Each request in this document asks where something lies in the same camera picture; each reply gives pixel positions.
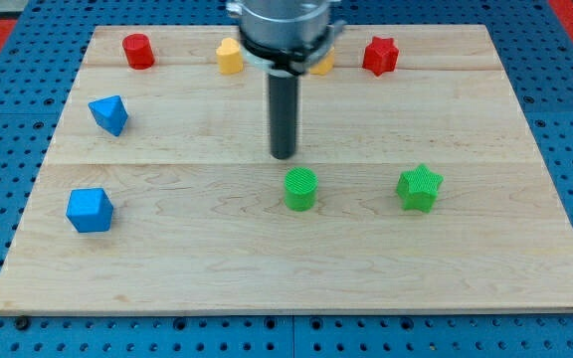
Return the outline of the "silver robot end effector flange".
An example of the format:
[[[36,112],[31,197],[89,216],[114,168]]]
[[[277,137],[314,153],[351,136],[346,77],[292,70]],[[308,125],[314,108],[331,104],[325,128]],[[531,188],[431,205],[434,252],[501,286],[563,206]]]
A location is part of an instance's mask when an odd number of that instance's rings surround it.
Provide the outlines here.
[[[331,0],[230,0],[243,57],[275,77],[299,77],[318,64],[343,32]]]

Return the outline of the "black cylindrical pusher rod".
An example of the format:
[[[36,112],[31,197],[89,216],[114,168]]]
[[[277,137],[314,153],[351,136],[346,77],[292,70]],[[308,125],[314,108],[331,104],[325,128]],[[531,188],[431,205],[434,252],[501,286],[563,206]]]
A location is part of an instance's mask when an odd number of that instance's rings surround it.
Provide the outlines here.
[[[295,155],[299,81],[297,77],[268,75],[270,152],[284,160]]]

